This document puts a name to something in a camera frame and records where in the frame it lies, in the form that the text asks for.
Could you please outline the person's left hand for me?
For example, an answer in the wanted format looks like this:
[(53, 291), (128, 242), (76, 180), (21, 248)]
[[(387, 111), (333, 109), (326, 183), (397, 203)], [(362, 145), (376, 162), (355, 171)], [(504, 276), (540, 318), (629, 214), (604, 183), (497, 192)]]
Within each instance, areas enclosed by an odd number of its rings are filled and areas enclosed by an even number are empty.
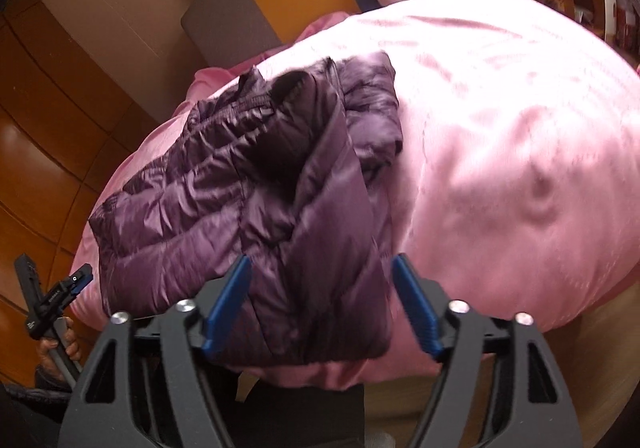
[[(62, 338), (63, 343), (66, 346), (66, 354), (68, 357), (70, 357), (71, 360), (79, 362), (81, 358), (81, 347), (77, 342), (75, 331), (73, 329), (73, 319), (70, 317), (65, 317), (65, 322), (66, 326)], [(47, 376), (50, 376), (51, 378), (58, 380), (61, 383), (65, 383), (66, 380), (63, 376), (63, 373), (60, 371), (60, 369), (58, 369), (58, 366), (55, 364), (53, 358), (50, 355), (52, 350), (56, 349), (56, 346), (58, 346), (58, 341), (56, 341), (55, 338), (47, 338), (46, 336), (40, 338), (39, 344), (37, 346), (39, 366)]]

